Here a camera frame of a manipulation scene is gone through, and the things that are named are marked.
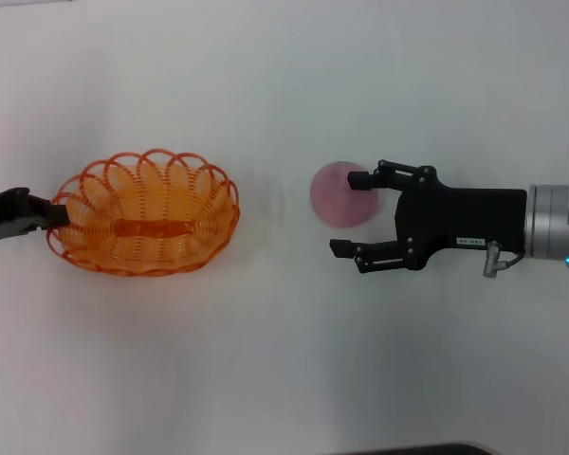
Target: pink ball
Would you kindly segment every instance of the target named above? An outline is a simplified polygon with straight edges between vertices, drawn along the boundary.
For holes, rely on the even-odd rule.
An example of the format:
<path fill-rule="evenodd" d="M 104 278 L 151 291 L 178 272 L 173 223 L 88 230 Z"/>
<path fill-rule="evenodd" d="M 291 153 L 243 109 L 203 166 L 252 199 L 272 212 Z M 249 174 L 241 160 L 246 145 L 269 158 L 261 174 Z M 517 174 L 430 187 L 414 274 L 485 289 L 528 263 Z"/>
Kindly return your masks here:
<path fill-rule="evenodd" d="M 317 215 L 329 226 L 351 228 L 375 215 L 377 191 L 354 191 L 348 173 L 367 171 L 355 163 L 336 161 L 322 167 L 310 185 L 310 200 Z"/>

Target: orange basket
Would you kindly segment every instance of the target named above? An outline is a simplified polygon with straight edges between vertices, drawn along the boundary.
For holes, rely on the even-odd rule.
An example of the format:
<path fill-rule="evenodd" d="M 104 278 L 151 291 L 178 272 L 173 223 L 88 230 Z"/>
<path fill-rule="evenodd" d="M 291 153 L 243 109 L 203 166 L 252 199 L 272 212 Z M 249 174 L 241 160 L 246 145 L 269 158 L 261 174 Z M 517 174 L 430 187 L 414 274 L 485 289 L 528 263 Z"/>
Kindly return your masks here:
<path fill-rule="evenodd" d="M 226 173 L 201 156 L 159 149 L 95 161 L 51 202 L 67 206 L 70 225 L 47 233 L 50 249 L 126 277 L 197 270 L 228 244 L 240 217 Z"/>

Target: black object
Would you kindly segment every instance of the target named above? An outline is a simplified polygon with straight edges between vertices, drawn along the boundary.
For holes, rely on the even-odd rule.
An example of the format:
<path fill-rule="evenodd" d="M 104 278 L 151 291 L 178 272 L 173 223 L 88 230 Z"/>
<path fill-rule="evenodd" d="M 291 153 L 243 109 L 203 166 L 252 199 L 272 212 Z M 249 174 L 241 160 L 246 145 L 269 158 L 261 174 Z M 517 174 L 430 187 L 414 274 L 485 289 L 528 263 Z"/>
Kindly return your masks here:
<path fill-rule="evenodd" d="M 414 168 L 385 160 L 373 174 L 348 173 L 352 190 L 401 191 L 396 206 L 397 240 L 360 244 L 332 239 L 338 258 L 354 259 L 360 273 L 408 268 L 421 270 L 445 248 L 486 250 L 498 242 L 502 251 L 524 254 L 525 190 L 474 190 L 443 185 L 431 166 Z"/>
<path fill-rule="evenodd" d="M 29 195 L 28 188 L 0 193 L 0 240 L 26 235 L 37 228 L 46 230 L 69 225 L 65 206 Z"/>
<path fill-rule="evenodd" d="M 422 446 L 394 448 L 377 452 L 360 452 L 347 455 L 490 455 L 481 448 L 467 444 L 445 444 L 441 446 Z"/>

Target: white table surface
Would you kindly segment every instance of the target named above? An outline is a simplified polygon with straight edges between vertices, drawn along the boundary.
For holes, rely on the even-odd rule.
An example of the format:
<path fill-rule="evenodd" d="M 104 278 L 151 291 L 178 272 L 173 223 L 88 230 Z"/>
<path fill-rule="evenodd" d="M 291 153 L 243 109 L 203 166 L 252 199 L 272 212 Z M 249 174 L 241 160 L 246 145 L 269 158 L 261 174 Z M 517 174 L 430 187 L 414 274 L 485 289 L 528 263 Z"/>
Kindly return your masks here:
<path fill-rule="evenodd" d="M 569 181 L 569 0 L 76 0 L 0 9 L 0 191 L 164 147 L 243 216 L 206 268 L 119 279 L 0 242 L 0 455 L 318 454 L 465 440 L 569 454 L 569 271 L 483 253 L 361 276 L 314 172 Z"/>

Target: white sticker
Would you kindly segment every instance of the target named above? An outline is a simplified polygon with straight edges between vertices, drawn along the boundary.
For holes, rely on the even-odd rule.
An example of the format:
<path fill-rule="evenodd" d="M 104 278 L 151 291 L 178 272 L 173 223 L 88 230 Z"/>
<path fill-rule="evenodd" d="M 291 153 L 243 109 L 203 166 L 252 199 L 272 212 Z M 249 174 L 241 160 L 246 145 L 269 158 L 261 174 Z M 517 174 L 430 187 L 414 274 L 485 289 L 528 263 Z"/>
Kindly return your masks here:
<path fill-rule="evenodd" d="M 457 237 L 457 245 L 486 246 L 485 239 L 470 239 L 469 237 Z"/>

